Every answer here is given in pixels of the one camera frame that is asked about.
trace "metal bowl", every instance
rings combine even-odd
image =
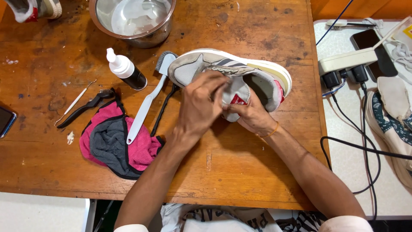
[[[122,0],[90,0],[89,11],[90,17],[94,24],[102,32],[127,41],[133,46],[140,48],[151,48],[163,42],[170,33],[172,13],[176,6],[176,0],[168,0],[170,2],[170,10],[167,16],[153,29],[148,32],[133,35],[123,36],[113,32],[111,19],[114,9]]]

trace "smartphone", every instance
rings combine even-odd
[[[16,118],[17,114],[0,107],[0,138],[9,132]]]
[[[351,36],[351,42],[356,50],[373,47],[379,41],[380,39],[374,29],[362,31]],[[388,52],[385,50],[385,47],[382,44],[379,45],[375,49],[375,53],[378,57],[378,61],[365,66],[365,69],[369,73],[371,79],[376,82],[376,79],[380,76],[396,76],[398,71],[396,70]]]

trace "wooden tabletop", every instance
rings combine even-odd
[[[99,31],[90,19],[88,1],[61,3],[63,15],[58,20],[19,24],[7,8],[0,23],[0,103],[19,115],[0,140],[0,191],[122,200],[134,181],[117,177],[80,153],[80,134],[97,108],[64,130],[53,125],[96,78],[75,108],[100,89],[114,87],[121,92],[126,113],[134,118],[159,82],[155,65],[167,50],[183,54],[215,48],[284,66],[292,76],[292,91],[273,117],[325,163],[319,139],[326,135],[326,126],[309,0],[179,0],[169,37],[145,50]],[[109,47],[144,73],[148,79],[144,90],[132,90],[110,72],[105,57]],[[170,89],[169,81],[153,101],[144,121],[149,130]],[[181,92],[170,99],[158,135],[173,127],[180,100]],[[75,139],[68,145],[71,131]],[[314,209],[267,144],[222,118],[183,160],[165,201]]]

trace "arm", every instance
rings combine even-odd
[[[161,206],[182,159],[222,113],[222,92],[228,77],[199,74],[183,91],[178,122],[163,149],[124,198],[115,223],[148,226]],[[215,101],[210,95],[215,92]]]
[[[270,135],[278,122],[265,111],[253,90],[250,91],[248,106],[232,104],[223,109],[242,115],[238,122],[249,131],[260,137]],[[365,218],[349,188],[280,125],[264,140],[287,165],[311,203],[326,217],[353,215]]]

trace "patterned shoe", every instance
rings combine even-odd
[[[399,78],[379,77],[378,89],[368,92],[366,121],[390,152],[410,156],[412,116],[405,84]],[[391,160],[399,180],[412,188],[412,161],[395,157]]]
[[[168,69],[170,80],[184,88],[205,69],[219,71],[231,78],[222,97],[222,104],[248,104],[250,89],[259,97],[266,111],[277,109],[292,88],[292,79],[282,66],[269,61],[240,58],[227,52],[203,48],[187,52],[173,61]],[[237,121],[238,114],[224,114]]]
[[[38,18],[57,19],[61,16],[59,0],[5,0],[19,23],[37,22]]]

